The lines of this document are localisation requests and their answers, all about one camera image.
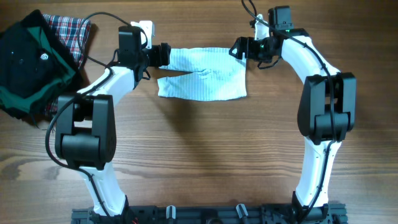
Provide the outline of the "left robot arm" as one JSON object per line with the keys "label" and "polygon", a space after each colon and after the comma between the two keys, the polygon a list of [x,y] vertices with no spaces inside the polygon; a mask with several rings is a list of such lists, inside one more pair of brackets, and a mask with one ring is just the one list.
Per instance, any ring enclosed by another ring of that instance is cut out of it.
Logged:
{"label": "left robot arm", "polygon": [[88,209],[74,210],[74,223],[137,223],[113,168],[116,152],[114,108],[142,80],[150,80],[148,67],[170,63],[167,43],[152,45],[152,21],[119,27],[119,48],[102,76],[74,95],[58,99],[53,123],[58,160],[77,171],[93,200]]}

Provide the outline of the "light blue striped shorts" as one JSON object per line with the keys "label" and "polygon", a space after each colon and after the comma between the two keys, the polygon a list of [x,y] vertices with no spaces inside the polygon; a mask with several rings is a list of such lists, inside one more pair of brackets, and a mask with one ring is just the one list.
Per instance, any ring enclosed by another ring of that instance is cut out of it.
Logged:
{"label": "light blue striped shorts", "polygon": [[160,97],[226,101],[247,96],[246,60],[234,58],[227,48],[172,49],[170,63],[161,69],[186,74],[158,79]]}

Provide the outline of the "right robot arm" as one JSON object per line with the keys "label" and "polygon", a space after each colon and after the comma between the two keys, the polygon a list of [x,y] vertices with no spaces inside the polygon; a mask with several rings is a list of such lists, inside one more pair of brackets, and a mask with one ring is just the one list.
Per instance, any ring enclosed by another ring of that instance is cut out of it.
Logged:
{"label": "right robot arm", "polygon": [[278,216],[289,223],[337,222],[339,208],[330,205],[328,186],[336,153],[354,127],[357,80],[327,62],[308,32],[294,26],[289,6],[269,9],[267,21],[255,6],[244,9],[254,37],[237,38],[230,56],[256,61],[260,70],[284,60],[303,83],[297,111],[305,147],[302,173],[292,203]]}

